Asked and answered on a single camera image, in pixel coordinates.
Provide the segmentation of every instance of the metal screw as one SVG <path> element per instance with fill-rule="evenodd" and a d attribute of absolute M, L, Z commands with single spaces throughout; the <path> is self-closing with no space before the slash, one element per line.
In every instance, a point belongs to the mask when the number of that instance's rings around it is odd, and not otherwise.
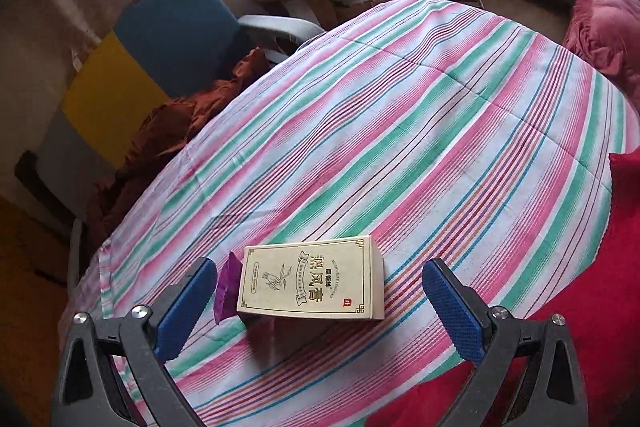
<path fill-rule="evenodd" d="M 74 315 L 74 324 L 84 324 L 88 318 L 89 315 L 85 312 L 79 312 Z"/>
<path fill-rule="evenodd" d="M 139 305 L 139 306 L 135 306 L 131 310 L 131 315 L 135 319 L 141 319 L 142 317 L 146 317 L 146 314 L 148 314 L 148 312 L 149 312 L 149 308 L 147 308 L 144 305 Z"/>
<path fill-rule="evenodd" d="M 551 320 L 557 326 L 564 326 L 566 324 L 566 318 L 562 317 L 559 313 L 554 313 L 551 315 Z"/>
<path fill-rule="evenodd" d="M 502 306 L 494 306 L 491 308 L 491 314 L 494 319 L 506 319 L 509 316 L 509 310 Z"/>

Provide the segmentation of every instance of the floor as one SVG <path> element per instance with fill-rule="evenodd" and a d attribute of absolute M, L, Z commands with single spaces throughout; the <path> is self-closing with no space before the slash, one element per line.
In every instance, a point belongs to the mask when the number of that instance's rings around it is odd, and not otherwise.
<path fill-rule="evenodd" d="M 548 0 L 483 0 L 484 9 L 543 34 L 562 44 L 571 20 L 569 7 L 558 6 Z"/>
<path fill-rule="evenodd" d="M 32 427 L 49 426 L 58 319 L 66 305 L 66 288 L 34 271 L 39 267 L 58 279 L 66 254 L 63 243 L 0 198 L 0 388 Z M 4 401 L 0 408 L 7 418 Z"/>

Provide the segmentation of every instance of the printed illustration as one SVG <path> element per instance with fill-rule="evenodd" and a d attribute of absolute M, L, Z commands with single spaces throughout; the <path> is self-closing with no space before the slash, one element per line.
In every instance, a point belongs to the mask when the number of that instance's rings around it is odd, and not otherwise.
<path fill-rule="evenodd" d="M 272 290 L 285 290 L 287 288 L 286 278 L 291 274 L 291 267 L 289 266 L 289 270 L 287 273 L 284 273 L 284 264 L 282 265 L 282 269 L 280 270 L 280 276 L 276 277 L 275 275 L 269 272 L 263 272 L 262 278 L 267 279 L 267 286 Z"/>

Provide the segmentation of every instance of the brown cloth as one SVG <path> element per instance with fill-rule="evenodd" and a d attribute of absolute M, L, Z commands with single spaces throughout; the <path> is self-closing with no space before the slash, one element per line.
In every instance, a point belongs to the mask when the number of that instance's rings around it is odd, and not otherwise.
<path fill-rule="evenodd" d="M 215 80 L 210 89 L 164 103 L 146 117 L 115 180 L 95 182 L 87 209 L 89 256 L 113 233 L 164 166 L 269 68 L 264 52 L 255 48 L 236 64 L 231 80 Z"/>

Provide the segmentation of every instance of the pink pillow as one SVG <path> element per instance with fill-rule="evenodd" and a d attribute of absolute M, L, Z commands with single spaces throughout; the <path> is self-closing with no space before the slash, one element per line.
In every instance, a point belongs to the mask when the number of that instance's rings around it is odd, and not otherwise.
<path fill-rule="evenodd" d="M 604 74 L 640 110 L 640 0 L 575 0 L 562 45 Z"/>

